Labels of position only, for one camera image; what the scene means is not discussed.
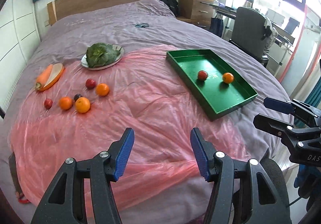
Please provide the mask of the white metal plate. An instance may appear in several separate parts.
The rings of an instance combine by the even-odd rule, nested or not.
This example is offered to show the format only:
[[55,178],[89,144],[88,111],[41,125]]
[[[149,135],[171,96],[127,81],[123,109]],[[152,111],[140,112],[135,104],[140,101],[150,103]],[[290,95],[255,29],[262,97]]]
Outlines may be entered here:
[[122,46],[106,43],[95,43],[89,46],[80,64],[89,70],[103,70],[115,65],[125,53]]

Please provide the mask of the small orange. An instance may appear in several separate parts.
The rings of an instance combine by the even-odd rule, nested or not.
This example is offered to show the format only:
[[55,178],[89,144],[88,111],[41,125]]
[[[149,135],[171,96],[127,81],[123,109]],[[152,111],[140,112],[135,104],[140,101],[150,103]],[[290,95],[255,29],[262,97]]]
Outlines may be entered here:
[[226,72],[222,75],[222,81],[225,84],[231,84],[234,81],[235,77],[233,76],[232,73]]
[[100,83],[96,86],[95,91],[98,96],[107,96],[109,94],[109,86],[105,83]]

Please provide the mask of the desk with clutter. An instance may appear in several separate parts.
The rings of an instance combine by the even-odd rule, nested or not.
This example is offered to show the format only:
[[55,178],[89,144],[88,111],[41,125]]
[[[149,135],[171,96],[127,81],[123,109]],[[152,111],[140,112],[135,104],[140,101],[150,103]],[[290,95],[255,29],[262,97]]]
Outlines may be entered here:
[[294,44],[291,34],[252,8],[233,9],[214,4],[210,6],[217,14],[235,21],[229,42],[264,66],[267,66],[269,60],[276,61],[269,54],[273,44],[284,46],[286,50]]

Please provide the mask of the purple bed duvet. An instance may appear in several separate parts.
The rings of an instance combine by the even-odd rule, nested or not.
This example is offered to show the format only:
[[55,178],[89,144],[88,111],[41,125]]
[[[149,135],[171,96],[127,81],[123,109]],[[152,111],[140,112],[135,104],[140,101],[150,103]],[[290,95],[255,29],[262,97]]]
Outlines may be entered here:
[[[135,27],[141,23],[148,23],[149,27]],[[17,80],[5,119],[1,123],[1,187],[24,223],[30,223],[35,206],[14,201],[13,182],[9,175],[9,133],[18,109],[31,90],[41,67],[50,62],[73,63],[84,55],[88,45],[95,42],[121,45],[126,53],[161,44],[179,49],[211,49],[233,66],[258,93],[252,103],[230,115],[246,150],[257,159],[273,158],[283,151],[280,139],[254,128],[252,120],[258,113],[276,116],[275,111],[265,109],[265,97],[286,100],[288,94],[267,69],[224,39],[177,20],[168,6],[159,0],[140,0],[67,16],[50,28],[29,59]]]

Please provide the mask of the dark glasses on bed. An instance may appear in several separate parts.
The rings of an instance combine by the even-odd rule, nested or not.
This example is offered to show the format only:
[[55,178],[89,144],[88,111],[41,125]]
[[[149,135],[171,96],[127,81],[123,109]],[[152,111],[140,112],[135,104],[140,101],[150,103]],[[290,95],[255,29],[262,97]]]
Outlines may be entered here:
[[137,28],[148,28],[149,24],[148,23],[136,24],[135,27],[137,27]]

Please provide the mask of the pink plastic sheet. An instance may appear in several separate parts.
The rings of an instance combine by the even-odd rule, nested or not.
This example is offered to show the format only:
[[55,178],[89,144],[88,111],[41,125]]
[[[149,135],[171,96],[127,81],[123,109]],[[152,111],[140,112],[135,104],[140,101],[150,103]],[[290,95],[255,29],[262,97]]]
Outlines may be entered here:
[[[209,121],[202,108],[166,60],[170,45],[126,54],[115,66],[88,71],[78,62],[68,65],[60,80],[43,93],[31,91],[18,109],[9,139],[16,157],[17,176],[27,199],[38,204],[65,161],[93,158],[120,139],[135,133],[124,175],[113,186],[116,204],[125,209],[199,175],[190,145],[197,127],[217,150],[231,158],[250,157],[242,136],[228,117]],[[107,96],[87,89],[87,79],[109,86]],[[90,101],[81,114],[75,101],[69,110],[59,100],[76,94]],[[53,101],[51,109],[44,101]]]

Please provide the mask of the dark blue bag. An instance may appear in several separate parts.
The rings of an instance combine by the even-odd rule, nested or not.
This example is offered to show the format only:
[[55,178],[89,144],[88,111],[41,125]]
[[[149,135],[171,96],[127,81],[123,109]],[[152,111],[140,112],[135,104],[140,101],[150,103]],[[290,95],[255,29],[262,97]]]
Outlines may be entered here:
[[224,21],[222,19],[222,14],[216,13],[216,15],[211,19],[209,32],[221,38],[223,29],[224,29]]

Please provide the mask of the red apple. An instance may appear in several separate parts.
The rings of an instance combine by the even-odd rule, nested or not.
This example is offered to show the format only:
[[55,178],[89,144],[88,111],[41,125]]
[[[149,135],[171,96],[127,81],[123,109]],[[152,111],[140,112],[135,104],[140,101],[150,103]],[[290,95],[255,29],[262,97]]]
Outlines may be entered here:
[[207,77],[208,77],[208,73],[204,70],[200,70],[197,74],[197,79],[203,82],[207,80]]
[[44,101],[44,107],[49,110],[51,109],[53,105],[53,101],[50,99],[50,98],[47,98],[45,101]]
[[85,86],[87,89],[94,89],[96,87],[96,81],[89,78],[85,82]]

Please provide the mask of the rough orange mandarin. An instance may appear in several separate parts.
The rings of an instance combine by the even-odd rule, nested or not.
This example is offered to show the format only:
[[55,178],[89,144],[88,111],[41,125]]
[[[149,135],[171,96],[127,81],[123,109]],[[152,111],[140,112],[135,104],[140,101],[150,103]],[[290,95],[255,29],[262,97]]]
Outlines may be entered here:
[[62,110],[69,110],[73,106],[73,99],[65,96],[59,100],[59,107]]

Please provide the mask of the grey office chair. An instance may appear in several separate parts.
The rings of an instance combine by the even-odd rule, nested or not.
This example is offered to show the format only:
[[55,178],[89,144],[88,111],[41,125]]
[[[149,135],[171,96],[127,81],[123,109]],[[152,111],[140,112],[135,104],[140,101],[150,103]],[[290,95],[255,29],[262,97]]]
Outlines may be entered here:
[[268,38],[264,23],[265,17],[258,11],[248,7],[238,7],[229,42],[266,68],[269,58],[265,54]]

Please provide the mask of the white wardrobe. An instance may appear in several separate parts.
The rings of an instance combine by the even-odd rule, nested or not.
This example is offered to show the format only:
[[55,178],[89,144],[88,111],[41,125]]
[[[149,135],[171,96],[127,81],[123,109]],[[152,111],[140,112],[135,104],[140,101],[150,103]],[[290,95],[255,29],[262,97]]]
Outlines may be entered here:
[[7,0],[1,9],[1,107],[7,109],[18,78],[40,44],[32,0]]

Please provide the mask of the dark purple plum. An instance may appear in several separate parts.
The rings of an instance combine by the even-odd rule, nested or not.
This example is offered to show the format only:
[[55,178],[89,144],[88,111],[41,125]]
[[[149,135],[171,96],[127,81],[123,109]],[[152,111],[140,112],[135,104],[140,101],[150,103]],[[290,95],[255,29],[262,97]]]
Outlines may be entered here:
[[79,98],[81,98],[82,95],[81,94],[76,94],[74,97],[73,97],[73,100],[76,102]]

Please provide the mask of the green rectangular tray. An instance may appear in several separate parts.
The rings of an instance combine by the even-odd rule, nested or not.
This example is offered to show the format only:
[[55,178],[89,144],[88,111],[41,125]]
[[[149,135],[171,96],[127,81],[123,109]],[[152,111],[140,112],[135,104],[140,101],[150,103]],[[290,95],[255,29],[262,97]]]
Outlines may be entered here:
[[[245,106],[258,95],[233,67],[210,49],[168,51],[167,61],[211,121]],[[197,79],[200,70],[208,73],[204,82]],[[222,81],[226,72],[235,77],[231,84]]]

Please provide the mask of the orange white oval dish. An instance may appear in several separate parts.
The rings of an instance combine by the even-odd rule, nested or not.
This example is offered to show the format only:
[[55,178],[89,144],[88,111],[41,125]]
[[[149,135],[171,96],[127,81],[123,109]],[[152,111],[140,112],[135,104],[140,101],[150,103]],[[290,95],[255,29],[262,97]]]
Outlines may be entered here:
[[57,81],[62,76],[63,72],[64,72],[64,66],[62,63],[53,64],[53,69],[52,69],[51,75],[50,75],[46,85],[36,91],[42,92],[42,91],[50,89],[55,83],[57,83]]

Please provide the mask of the large orange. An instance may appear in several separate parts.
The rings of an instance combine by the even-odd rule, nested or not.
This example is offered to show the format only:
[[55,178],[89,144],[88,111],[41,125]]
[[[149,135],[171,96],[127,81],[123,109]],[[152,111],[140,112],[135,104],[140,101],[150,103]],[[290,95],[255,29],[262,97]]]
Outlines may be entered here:
[[75,108],[78,113],[84,114],[91,108],[90,101],[85,97],[80,97],[75,102]]

